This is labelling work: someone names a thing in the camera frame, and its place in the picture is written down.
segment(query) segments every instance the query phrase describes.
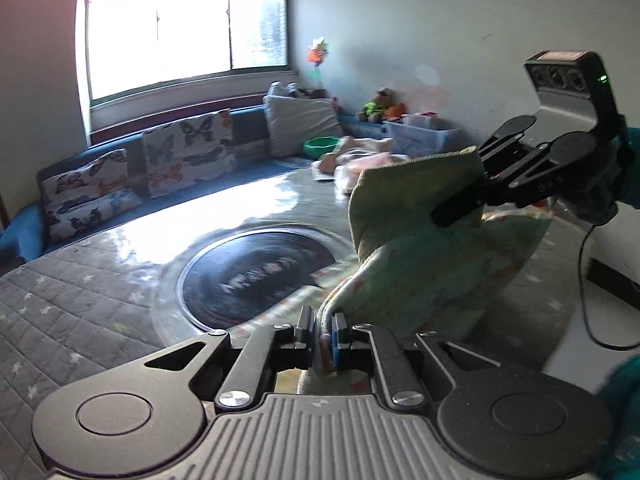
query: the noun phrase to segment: window frame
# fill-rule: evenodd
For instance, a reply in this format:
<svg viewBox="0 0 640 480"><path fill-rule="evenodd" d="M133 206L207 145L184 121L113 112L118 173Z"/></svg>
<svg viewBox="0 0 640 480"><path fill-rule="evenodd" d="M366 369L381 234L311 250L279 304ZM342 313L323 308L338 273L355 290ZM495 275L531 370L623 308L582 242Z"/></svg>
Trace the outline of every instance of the window frame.
<svg viewBox="0 0 640 480"><path fill-rule="evenodd" d="M116 99L120 99L123 97L140 94L142 92L153 91L159 88L165 88L167 86L173 86L176 84L190 83L194 81L202 81L205 79L215 79L217 77L230 76L230 75L244 75L244 74L264 74L269 72L284 72L292 70L291 65L291 36L289 33L289 0L284 0L284 12L285 12L285 24L286 24L286 33L287 40L285 42L285 50L287 63L284 65L273 65L273 66L256 66L249 68L232 68L231 70L226 70L224 72L213 72L207 74L196 75L192 77L180 78L180 79L172 79L169 81L159 81L157 83L151 83L149 85L140 86L136 88L132 88L129 90L123 90L121 92L117 92L115 94L110 94L103 97L98 97L94 99L92 86L91 86L91 70L90 70L90 53L89 53L89 0L84 0L84 58L86 61L86 78L89 88L89 101L90 106L101 105L104 103L108 103L110 101L114 101ZM233 66L233 51L231 48L231 15L230 15L230 0L227 0L227 36L229 42L229 66Z"/></svg>

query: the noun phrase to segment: cushion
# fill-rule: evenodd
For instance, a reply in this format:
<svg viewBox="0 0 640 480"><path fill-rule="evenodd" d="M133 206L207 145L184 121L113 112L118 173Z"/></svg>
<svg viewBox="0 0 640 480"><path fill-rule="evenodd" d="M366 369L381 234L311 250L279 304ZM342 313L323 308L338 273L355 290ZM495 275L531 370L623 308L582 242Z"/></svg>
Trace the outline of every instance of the cushion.
<svg viewBox="0 0 640 480"><path fill-rule="evenodd" d="M127 150L114 150L43 181L42 201L46 210L70 209L128 185Z"/></svg>
<svg viewBox="0 0 640 480"><path fill-rule="evenodd" d="M328 99L267 95L263 102L271 156L302 153L302 144L313 137L343 135L334 106Z"/></svg>
<svg viewBox="0 0 640 480"><path fill-rule="evenodd" d="M235 168L229 110L175 121L143 135L152 198Z"/></svg>
<svg viewBox="0 0 640 480"><path fill-rule="evenodd" d="M142 200L132 190L119 189L75 207L63 205L57 210L47 210L50 240L56 243L82 234L140 204Z"/></svg>

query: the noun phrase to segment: black cable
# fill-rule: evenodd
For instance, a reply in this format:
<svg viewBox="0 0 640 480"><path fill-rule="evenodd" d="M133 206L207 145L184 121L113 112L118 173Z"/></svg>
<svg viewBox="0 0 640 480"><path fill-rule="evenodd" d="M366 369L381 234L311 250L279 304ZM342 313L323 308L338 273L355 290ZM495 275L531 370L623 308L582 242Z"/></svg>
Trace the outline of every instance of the black cable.
<svg viewBox="0 0 640 480"><path fill-rule="evenodd" d="M603 341L600 341L593 331L591 330L591 325L589 325L589 317L587 316L587 305L584 301L584 277L582 276L582 255L584 254L584 246L587 243L589 236L593 233L593 230L596 228L595 225L592 225L587 234L582 240L582 244L580 245L580 251L578 252L578 282L580 283L580 306L582 307L582 321L584 322L584 327L587 330L587 334L589 335L589 339L591 339L596 345L601 346L602 348L606 348L607 350L614 350L616 352L626 352L628 350L633 350L635 348L640 347L640 341L634 343L633 345L626 346L617 346L610 345Z"/></svg>

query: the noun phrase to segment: screw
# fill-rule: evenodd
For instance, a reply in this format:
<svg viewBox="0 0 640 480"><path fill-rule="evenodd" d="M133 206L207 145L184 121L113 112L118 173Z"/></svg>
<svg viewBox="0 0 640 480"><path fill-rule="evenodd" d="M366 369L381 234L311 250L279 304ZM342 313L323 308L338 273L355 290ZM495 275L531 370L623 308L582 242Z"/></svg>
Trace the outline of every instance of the screw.
<svg viewBox="0 0 640 480"><path fill-rule="evenodd" d="M413 390L403 390L402 392L394 394L394 396L391 397L391 400L398 406L409 408L411 406L418 406L418 404L422 404L424 401L424 395L419 392L414 392Z"/></svg>
<svg viewBox="0 0 640 480"><path fill-rule="evenodd" d="M224 392L218 397L218 402L228 408L241 408L249 403L251 396L242 390Z"/></svg>

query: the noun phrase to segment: green bowl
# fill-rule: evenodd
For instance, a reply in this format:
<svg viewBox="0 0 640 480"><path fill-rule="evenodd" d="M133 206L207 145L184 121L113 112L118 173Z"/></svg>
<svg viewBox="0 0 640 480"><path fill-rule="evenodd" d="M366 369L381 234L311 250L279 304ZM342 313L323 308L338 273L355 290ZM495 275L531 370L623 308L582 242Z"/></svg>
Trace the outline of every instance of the green bowl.
<svg viewBox="0 0 640 480"><path fill-rule="evenodd" d="M302 145L302 149L308 156L318 160L321 155L331 153L338 144L338 140L340 140L338 137L314 137L307 140Z"/></svg>

